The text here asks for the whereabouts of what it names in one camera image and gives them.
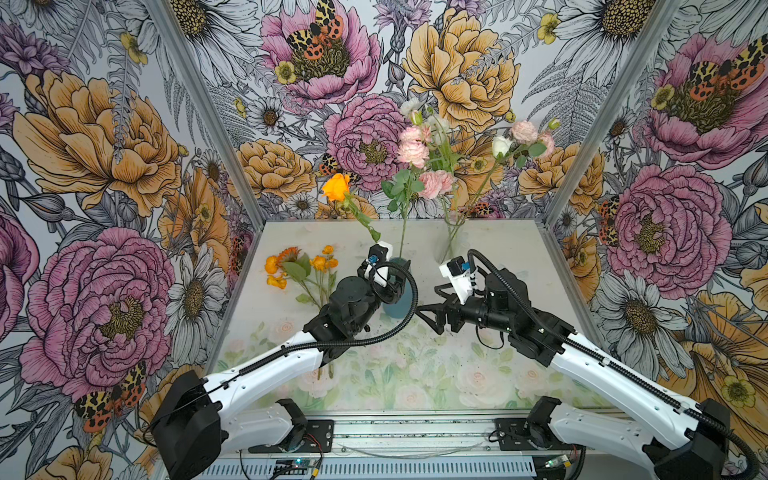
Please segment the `pink carnation flower stem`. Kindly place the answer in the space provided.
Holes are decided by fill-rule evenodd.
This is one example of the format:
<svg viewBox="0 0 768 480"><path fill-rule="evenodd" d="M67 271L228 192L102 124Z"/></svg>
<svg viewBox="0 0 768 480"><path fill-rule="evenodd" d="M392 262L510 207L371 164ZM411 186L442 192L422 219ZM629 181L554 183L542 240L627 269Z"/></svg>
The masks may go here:
<svg viewBox="0 0 768 480"><path fill-rule="evenodd" d="M542 131L530 121L514 122L505 133L493 137L492 155L505 161L505 168L522 172L528 163L554 151L554 132L560 126L558 118L550 120Z"/></svg>

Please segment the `light pink peony stem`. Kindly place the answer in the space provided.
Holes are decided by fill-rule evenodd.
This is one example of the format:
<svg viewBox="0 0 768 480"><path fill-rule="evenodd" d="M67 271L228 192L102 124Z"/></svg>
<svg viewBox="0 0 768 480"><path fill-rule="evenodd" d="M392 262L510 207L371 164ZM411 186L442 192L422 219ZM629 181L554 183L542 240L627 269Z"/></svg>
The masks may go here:
<svg viewBox="0 0 768 480"><path fill-rule="evenodd" d="M446 242L451 244L457 235L457 214L453 200L457 192L456 177L445 170L428 170L418 176L423 189L416 194L415 210L418 218L436 219L438 214L446 224Z"/></svg>

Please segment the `orange daisy flower stem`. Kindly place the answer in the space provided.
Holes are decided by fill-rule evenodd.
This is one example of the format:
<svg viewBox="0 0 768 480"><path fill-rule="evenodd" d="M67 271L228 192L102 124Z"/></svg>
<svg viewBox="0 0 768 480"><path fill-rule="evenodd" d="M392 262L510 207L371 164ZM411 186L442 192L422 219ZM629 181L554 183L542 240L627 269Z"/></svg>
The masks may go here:
<svg viewBox="0 0 768 480"><path fill-rule="evenodd" d="M311 257L298 247L289 247L277 256L277 268L280 279L298 289L298 303L313 305L317 310L325 305L328 293L324 256Z"/></svg>

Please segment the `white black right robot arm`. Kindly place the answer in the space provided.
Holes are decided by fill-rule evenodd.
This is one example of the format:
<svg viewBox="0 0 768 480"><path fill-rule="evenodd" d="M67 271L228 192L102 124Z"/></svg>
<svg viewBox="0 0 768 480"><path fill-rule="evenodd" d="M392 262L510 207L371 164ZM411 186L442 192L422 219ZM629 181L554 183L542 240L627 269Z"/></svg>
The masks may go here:
<svg viewBox="0 0 768 480"><path fill-rule="evenodd" d="M657 479L726 479L731 448L745 458L737 479L760 471L755 452L730 427L727 409L714 400L697 402L676 394L608 355L568 322L532 306L527 286L506 269L483 275L474 286L465 271L436 287L442 302L416 314L437 334L471 324L499 332L520 355L600 394L625 419L593 414L541 397L509 437L539 449L571 444L643 467Z"/></svg>

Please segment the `teal cylindrical vase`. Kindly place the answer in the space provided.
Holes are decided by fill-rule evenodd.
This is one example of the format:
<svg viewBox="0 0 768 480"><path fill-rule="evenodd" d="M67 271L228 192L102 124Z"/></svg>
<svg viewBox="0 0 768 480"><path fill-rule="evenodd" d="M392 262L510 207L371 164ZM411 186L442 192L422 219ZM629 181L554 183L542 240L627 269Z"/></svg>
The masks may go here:
<svg viewBox="0 0 768 480"><path fill-rule="evenodd" d="M384 313L393 320L402 320L410 309L413 299L413 290L409 280L399 269L390 268L388 271L388 283L396 288L397 300L394 303L382 306Z"/></svg>

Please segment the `pink white rose stem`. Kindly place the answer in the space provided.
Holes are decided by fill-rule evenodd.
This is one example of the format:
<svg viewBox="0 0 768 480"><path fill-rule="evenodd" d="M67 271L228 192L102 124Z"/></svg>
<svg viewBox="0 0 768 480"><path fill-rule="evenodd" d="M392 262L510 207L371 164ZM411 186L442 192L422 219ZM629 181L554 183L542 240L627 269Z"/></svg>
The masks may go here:
<svg viewBox="0 0 768 480"><path fill-rule="evenodd" d="M399 142L395 160L401 166L390 179L381 182L381 187L390 200L388 210L400 215L402 226L398 256L403 256L407 221L414 194L424 189L419 179L427 161L430 158L428 146L431 139L430 129L425 125L411 125L399 134Z"/></svg>

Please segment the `clear glass vase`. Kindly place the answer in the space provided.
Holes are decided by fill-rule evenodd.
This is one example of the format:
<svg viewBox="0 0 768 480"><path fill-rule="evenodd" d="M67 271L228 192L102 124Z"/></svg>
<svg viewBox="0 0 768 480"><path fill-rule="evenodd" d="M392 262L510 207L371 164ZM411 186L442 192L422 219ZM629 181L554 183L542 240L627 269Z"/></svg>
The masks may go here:
<svg viewBox="0 0 768 480"><path fill-rule="evenodd" d="M444 221L445 233L441 237L441 246L437 260L440 264L462 255L469 245L469 232L466 218L451 217Z"/></svg>

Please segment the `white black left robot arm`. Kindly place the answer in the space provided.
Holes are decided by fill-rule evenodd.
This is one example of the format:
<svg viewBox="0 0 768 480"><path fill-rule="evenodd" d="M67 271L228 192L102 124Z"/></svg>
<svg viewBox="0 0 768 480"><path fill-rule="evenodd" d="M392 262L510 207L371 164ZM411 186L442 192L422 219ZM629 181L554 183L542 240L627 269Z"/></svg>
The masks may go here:
<svg viewBox="0 0 768 480"><path fill-rule="evenodd" d="M249 363L201 377L181 374L170 385L146 432L171 479L193 479L229 450L257 443L297 442L306 427L303 413L288 399L247 421L240 414L256 400L353 348L368 347L399 333L414 313L391 330L369 338L360 332L383 304L399 301L417 284L409 263L369 256L357 275L342 279L329 302L303 330Z"/></svg>

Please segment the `pink rosebud stem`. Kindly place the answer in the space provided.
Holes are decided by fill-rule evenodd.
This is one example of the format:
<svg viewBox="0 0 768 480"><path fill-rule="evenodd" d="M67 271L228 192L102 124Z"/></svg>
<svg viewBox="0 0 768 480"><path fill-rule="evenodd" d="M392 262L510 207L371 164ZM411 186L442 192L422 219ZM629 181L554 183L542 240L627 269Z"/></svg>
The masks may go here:
<svg viewBox="0 0 768 480"><path fill-rule="evenodd" d="M504 179L506 162L492 155L492 140L487 135L463 135L452 147L459 161L451 209L461 219L477 215L478 204Z"/></svg>

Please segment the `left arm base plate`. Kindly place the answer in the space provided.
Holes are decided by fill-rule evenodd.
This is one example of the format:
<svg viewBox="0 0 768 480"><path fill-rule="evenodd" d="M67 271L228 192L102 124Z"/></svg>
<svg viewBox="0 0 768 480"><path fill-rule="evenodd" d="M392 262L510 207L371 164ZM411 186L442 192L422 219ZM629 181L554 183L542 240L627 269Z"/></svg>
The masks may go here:
<svg viewBox="0 0 768 480"><path fill-rule="evenodd" d="M309 419L298 448L300 453L328 454L332 451L335 422L331 419Z"/></svg>

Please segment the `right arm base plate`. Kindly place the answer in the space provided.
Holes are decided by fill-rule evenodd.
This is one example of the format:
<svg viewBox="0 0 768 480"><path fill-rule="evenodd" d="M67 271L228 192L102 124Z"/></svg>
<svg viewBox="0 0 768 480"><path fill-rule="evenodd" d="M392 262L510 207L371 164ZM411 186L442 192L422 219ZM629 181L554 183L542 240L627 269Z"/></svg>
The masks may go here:
<svg viewBox="0 0 768 480"><path fill-rule="evenodd" d="M546 425L531 423L526 418L504 417L494 420L487 437L501 451L571 451L573 444L561 442Z"/></svg>

